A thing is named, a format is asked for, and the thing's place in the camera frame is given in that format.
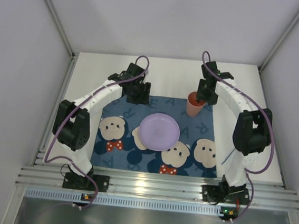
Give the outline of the coral plastic cup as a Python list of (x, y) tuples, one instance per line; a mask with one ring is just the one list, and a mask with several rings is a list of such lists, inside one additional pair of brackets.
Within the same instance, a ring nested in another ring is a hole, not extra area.
[(203, 108), (203, 106), (206, 104), (203, 100), (198, 100), (197, 98), (197, 92), (191, 92), (187, 97), (187, 108), (186, 112), (187, 115), (190, 117), (195, 117)]

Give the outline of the purple plastic plate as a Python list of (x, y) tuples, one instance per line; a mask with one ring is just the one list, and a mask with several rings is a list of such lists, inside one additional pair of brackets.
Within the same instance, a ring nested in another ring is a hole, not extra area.
[(138, 136), (147, 149), (161, 152), (179, 141), (180, 128), (171, 116), (153, 113), (140, 122)]

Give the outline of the blue bear print placemat cloth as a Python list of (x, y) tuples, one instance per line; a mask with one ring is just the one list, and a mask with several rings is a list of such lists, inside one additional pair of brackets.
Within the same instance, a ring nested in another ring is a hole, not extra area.
[(126, 98), (104, 107), (91, 162), (104, 168), (215, 178), (213, 108), (188, 116), (187, 100), (152, 96), (149, 105)]

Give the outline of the blue plastic fork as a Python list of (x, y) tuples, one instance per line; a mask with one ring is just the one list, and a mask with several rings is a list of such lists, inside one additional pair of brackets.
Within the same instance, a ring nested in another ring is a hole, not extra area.
[(227, 157), (224, 159), (224, 161), (222, 161), (221, 165), (223, 165), (224, 163), (226, 163), (226, 161), (229, 159), (229, 157), (234, 153), (235, 149), (232, 149), (232, 151), (227, 155)]

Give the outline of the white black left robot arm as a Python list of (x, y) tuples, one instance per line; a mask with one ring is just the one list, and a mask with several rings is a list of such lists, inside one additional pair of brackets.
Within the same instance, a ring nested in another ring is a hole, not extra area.
[(126, 97), (129, 103), (146, 105), (151, 88), (151, 84), (145, 82), (147, 73), (148, 68), (130, 63), (125, 71), (110, 75), (87, 95), (74, 101), (62, 101), (44, 162), (63, 159), (74, 173), (86, 177), (93, 169), (88, 149), (94, 146), (103, 108), (121, 97)]

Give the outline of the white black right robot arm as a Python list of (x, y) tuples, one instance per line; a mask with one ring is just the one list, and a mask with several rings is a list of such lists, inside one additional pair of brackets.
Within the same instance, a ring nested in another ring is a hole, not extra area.
[(196, 99), (215, 105), (222, 99), (236, 117), (233, 132), (234, 151), (222, 180), (216, 186), (204, 186), (203, 200), (212, 205), (240, 203), (247, 205), (250, 200), (246, 182), (253, 173), (251, 166), (266, 147), (274, 155), (274, 132), (272, 111), (261, 108), (252, 98), (237, 88), (229, 72), (221, 72), (215, 61), (204, 61), (201, 65), (203, 78), (200, 79)]

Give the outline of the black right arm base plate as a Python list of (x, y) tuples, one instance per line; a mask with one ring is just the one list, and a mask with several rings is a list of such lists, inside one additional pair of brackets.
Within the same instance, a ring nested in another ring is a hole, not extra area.
[(202, 186), (202, 200), (211, 205), (216, 205), (219, 203), (236, 204), (237, 202), (239, 202), (240, 205), (247, 205), (249, 203), (249, 199), (250, 196), (248, 189), (226, 194), (222, 192), (222, 189), (220, 189), (219, 186)]

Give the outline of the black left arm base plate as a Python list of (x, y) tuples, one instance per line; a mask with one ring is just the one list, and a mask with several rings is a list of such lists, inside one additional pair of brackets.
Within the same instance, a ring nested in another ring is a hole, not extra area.
[[(99, 192), (107, 192), (110, 177), (95, 174), (92, 178), (97, 184)], [(95, 191), (95, 186), (89, 179), (74, 172), (67, 172), (65, 174), (62, 187), (64, 189)]]

